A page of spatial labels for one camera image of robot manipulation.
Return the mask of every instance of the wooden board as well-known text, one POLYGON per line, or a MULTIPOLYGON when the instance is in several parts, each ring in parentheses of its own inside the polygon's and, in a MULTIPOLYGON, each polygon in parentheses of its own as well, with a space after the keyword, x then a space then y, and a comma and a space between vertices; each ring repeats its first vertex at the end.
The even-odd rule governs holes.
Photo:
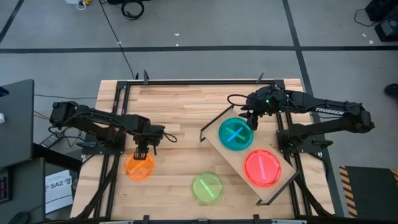
POLYGON ((227 160, 231 167, 241 176, 241 178, 248 184, 248 186, 250 186, 250 188, 255 191, 259 198, 261 198, 261 200, 266 204, 270 204, 273 201, 274 196, 279 193, 279 190, 282 187, 286 187, 287 182, 292 181, 292 177, 296 174, 296 170, 293 169, 293 167, 286 162, 286 160, 279 154, 279 152, 271 147, 264 138, 262 138, 262 134, 257 131, 254 132, 253 142, 247 149, 242 151, 232 151, 227 149, 224 145, 222 145, 221 141, 218 138, 218 130, 221 124, 228 118, 239 118, 239 115, 237 114, 237 112, 235 112, 235 110, 227 111, 220 118, 214 121, 213 124, 207 127, 203 131, 203 135, 204 137, 206 137, 206 140, 209 141, 210 144, 224 157, 224 159, 227 160), (280 162, 282 174, 278 183, 273 186, 258 187, 252 184, 244 174, 244 160, 250 152, 256 149, 265 149, 270 151, 276 156, 276 158, 280 162))
MULTIPOLYGON (((96 109, 111 112, 117 81, 102 81, 96 109)), ((302 91, 299 79, 285 80, 289 90, 302 91)), ((167 85, 132 86, 129 94, 129 114, 139 114, 151 119, 153 124, 163 124, 166 131, 176 135, 178 143, 163 140, 155 157, 155 171, 143 182, 133 182, 124 173, 124 161, 135 149, 132 137, 127 137, 126 153, 119 163, 114 195, 113 220, 142 220, 150 215, 153 220, 173 219, 251 219, 293 218, 289 190, 285 189, 270 206, 255 206, 257 194, 236 173, 228 162, 207 141, 199 142, 200 129, 229 106, 226 97, 232 93, 247 95, 259 85, 167 85), (194 176, 203 171, 218 174, 224 183, 224 195, 214 206, 200 206, 190 187, 194 176)), ((234 99, 244 103, 244 99, 234 99)), ((311 123, 308 114, 293 114, 293 122, 311 123)), ((257 132, 274 149, 278 148, 275 131, 276 117, 259 119, 257 132)), ((78 215, 98 188, 103 156, 95 156, 83 165, 76 190, 71 217, 78 215)), ((319 202, 331 213, 330 193, 321 161, 303 154, 305 180, 319 202)), ((300 211, 303 213, 301 193, 297 189, 300 211)), ((106 208, 104 193, 101 214, 106 208)))

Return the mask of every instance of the warning stripe tape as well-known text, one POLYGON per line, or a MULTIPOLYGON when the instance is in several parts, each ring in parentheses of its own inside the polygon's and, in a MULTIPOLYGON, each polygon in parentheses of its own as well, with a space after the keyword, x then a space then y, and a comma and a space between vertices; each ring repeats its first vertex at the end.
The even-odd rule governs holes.
POLYGON ((356 218, 358 216, 358 212, 356 211, 353 189, 351 188, 351 185, 349 183, 348 172, 345 166, 341 166, 339 170, 341 176, 341 183, 343 184, 343 190, 346 197, 349 217, 356 218))
POLYGON ((392 174, 394 174, 394 178, 397 181, 397 185, 398 185, 398 171, 391 169, 392 174))

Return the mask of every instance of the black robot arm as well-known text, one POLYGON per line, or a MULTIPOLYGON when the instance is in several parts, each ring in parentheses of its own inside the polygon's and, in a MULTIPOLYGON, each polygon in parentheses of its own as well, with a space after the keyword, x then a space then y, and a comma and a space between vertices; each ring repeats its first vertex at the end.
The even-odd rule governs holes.
POLYGON ((133 140, 137 144, 134 158, 137 160, 146 158, 148 146, 153 146, 155 149, 159 145, 165 128, 151 124, 150 120, 143 116, 111 114, 73 101, 54 103, 50 123, 52 127, 58 129, 73 127, 85 131, 109 147, 119 144, 118 132, 133 135, 133 140))
POLYGON ((282 90, 277 86, 265 86, 247 96, 246 104, 241 108, 247 112, 240 116, 247 118, 253 130, 257 129, 258 117, 272 116, 276 113, 319 112, 339 116, 337 119, 317 124, 293 124, 286 137, 291 144, 298 145, 310 135, 349 131, 366 133, 374 128, 371 116, 361 103, 340 102, 314 98, 308 93, 282 90))

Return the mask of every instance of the green bowl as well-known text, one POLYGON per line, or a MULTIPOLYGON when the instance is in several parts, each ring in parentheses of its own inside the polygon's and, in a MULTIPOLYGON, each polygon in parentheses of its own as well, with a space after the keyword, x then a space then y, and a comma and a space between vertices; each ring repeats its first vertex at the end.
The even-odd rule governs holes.
POLYGON ((221 198, 223 183, 216 174, 203 172, 194 178, 192 193, 199 202, 212 205, 221 198))
POLYGON ((218 137, 221 143, 230 150, 246 149, 253 142, 253 130, 241 118, 225 120, 219 130, 218 137))

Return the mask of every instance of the concrete floor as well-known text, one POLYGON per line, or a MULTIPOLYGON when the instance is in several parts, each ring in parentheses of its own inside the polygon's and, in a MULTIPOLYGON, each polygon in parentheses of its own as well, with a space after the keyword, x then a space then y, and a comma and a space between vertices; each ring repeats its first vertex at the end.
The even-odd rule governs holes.
MULTIPOLYGON (((0 28, 18 1, 0 1, 0 28)), ((127 21, 116 6, 104 5, 124 47, 179 46, 294 46, 291 27, 281 0, 152 0, 144 2, 141 19, 127 21)), ((301 46, 388 46, 372 27, 353 21, 354 12, 370 0, 288 0, 298 43, 301 46)), ((358 20, 370 23, 364 12, 358 20)), ((116 40, 98 1, 78 11, 63 0, 25 0, 0 43, 1 85, 31 78, 35 92, 71 97, 96 96, 100 80, 130 79, 119 52, 2 54, 4 49, 116 48, 116 40)), ((398 107, 383 94, 397 83, 398 52, 312 51, 299 61, 291 50, 229 50, 127 52, 134 72, 149 72, 151 79, 173 78, 303 78, 305 63, 311 85, 319 98, 363 102, 376 129, 367 134, 327 134, 338 179, 338 166, 398 169, 398 107)), ((35 110, 49 115, 53 98, 35 98, 35 110)), ((79 103, 94 106, 95 100, 79 103)), ((49 134, 48 121, 35 118, 34 141, 49 134)), ((56 150, 67 152, 66 143, 56 150)), ((341 183, 339 193, 344 202, 341 183)))

